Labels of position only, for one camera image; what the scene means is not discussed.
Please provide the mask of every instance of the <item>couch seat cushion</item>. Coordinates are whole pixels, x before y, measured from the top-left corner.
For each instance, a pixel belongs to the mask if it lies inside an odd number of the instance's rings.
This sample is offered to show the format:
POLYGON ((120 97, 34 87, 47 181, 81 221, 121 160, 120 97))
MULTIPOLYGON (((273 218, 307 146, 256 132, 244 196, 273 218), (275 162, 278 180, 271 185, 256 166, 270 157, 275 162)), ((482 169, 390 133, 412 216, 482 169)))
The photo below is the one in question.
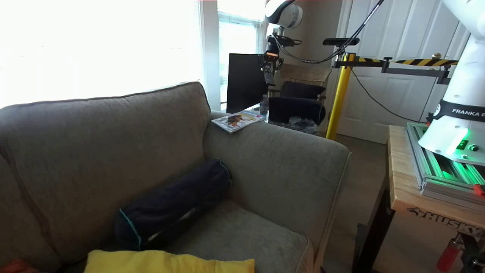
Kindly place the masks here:
POLYGON ((308 238, 232 201, 222 202, 164 250, 207 260, 254 258, 256 273, 310 272, 313 263, 308 238))

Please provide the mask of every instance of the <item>couch armrest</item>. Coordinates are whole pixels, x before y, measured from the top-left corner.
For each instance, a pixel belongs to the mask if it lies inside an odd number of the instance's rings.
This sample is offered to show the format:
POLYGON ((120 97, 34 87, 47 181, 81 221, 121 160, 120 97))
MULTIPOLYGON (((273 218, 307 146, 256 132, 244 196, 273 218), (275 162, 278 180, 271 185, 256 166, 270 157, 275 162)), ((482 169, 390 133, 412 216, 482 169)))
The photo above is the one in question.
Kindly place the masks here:
POLYGON ((211 122, 204 154, 229 168, 230 195, 239 205, 308 236, 315 254, 322 251, 350 156, 345 146, 264 122, 233 134, 211 122))

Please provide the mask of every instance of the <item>yellow pillow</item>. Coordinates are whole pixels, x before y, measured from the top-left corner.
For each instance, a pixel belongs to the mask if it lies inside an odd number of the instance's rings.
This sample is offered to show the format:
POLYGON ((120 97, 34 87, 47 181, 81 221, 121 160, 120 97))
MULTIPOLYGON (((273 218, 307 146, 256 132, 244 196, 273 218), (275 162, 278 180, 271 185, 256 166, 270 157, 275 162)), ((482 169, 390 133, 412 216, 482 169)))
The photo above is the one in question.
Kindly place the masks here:
POLYGON ((189 254, 165 251, 94 250, 88 254, 84 273, 254 273, 254 259, 246 261, 204 260, 189 254))

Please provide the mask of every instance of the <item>gray couch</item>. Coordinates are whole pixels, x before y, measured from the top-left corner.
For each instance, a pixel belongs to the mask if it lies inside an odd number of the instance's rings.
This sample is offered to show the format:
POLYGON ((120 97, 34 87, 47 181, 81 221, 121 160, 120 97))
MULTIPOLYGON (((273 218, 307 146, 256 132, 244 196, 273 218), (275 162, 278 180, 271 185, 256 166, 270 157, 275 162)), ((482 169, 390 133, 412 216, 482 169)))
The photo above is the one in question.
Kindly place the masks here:
POLYGON ((0 267, 53 272, 113 240, 118 208, 205 158, 232 173, 229 198, 165 250, 256 260, 256 272, 318 272, 349 160, 342 145, 258 122, 210 122, 199 83, 0 110, 0 267))

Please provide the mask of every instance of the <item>yellow pole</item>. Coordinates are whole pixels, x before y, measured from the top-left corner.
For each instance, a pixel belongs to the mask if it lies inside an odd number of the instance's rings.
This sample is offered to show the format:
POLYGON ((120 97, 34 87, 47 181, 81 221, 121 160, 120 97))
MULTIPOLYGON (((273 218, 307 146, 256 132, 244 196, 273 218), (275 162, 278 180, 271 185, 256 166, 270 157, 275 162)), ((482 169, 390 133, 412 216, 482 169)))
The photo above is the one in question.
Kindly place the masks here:
MULTIPOLYGON (((355 56, 355 53, 350 53, 345 55, 343 60, 352 62, 355 56)), ((334 105, 327 128, 327 138, 331 140, 335 140, 335 135, 337 134, 337 126, 339 125, 340 112, 342 111, 343 100, 345 99, 345 93, 347 92, 350 73, 350 67, 342 67, 340 70, 339 84, 337 85, 337 91, 335 92, 334 105)))

